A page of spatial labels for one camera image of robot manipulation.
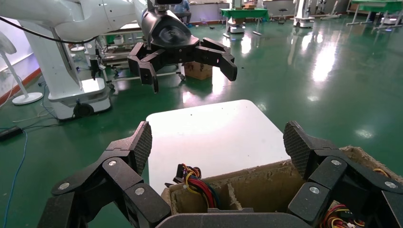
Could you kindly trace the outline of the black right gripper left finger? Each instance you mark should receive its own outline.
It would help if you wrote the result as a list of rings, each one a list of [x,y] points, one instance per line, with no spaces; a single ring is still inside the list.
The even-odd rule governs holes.
[[[135,133],[111,142],[92,164],[52,189],[40,228],[86,228],[114,203],[135,228],[154,228],[171,216],[170,206],[142,178],[152,148],[152,130],[140,122]]]

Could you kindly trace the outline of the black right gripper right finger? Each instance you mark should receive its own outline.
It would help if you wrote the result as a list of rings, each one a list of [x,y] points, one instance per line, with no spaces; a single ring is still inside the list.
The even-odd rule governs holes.
[[[288,212],[317,227],[331,203],[345,205],[368,228],[403,225],[403,186],[349,159],[331,141],[310,136],[295,121],[286,123],[283,141],[304,184]]]

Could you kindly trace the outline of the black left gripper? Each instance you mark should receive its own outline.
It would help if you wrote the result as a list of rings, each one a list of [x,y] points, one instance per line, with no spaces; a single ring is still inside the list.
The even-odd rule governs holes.
[[[144,12],[141,28],[146,43],[136,43],[127,56],[130,72],[142,85],[159,92],[157,71],[167,64],[198,62],[218,67],[229,81],[235,81],[238,68],[230,48],[210,38],[200,41],[170,10]]]

